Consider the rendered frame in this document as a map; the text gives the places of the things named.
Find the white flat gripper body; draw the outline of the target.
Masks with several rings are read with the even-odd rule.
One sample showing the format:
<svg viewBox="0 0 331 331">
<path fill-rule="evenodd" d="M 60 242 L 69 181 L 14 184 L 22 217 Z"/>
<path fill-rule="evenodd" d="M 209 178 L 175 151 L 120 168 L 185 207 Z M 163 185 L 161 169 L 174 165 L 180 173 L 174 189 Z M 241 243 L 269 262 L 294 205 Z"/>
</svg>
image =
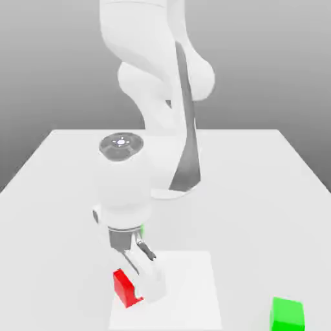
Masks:
<svg viewBox="0 0 331 331">
<path fill-rule="evenodd" d="M 154 253 L 146 253 L 138 246 L 122 253 L 130 280 L 148 303 L 155 303 L 166 295 L 166 278 Z"/>
</svg>

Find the small red cube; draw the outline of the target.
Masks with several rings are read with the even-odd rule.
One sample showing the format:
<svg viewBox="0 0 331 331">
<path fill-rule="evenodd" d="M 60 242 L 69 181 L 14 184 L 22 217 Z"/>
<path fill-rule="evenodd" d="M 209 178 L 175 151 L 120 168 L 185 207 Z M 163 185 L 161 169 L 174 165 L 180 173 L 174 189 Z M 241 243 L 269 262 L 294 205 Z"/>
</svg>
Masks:
<svg viewBox="0 0 331 331">
<path fill-rule="evenodd" d="M 114 291 L 123 303 L 124 307 L 130 306 L 143 301 L 143 297 L 135 295 L 135 287 L 122 269 L 117 269 L 113 272 Z"/>
</svg>

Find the small green cube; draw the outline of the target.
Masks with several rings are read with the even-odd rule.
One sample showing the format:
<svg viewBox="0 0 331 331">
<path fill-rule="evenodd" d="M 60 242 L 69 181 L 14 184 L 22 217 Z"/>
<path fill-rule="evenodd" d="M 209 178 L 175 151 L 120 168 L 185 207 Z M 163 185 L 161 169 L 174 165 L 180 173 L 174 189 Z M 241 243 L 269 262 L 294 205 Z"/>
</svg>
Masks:
<svg viewBox="0 0 331 331">
<path fill-rule="evenodd" d="M 303 304 L 299 301 L 274 297 L 269 331 L 305 331 Z"/>
</svg>

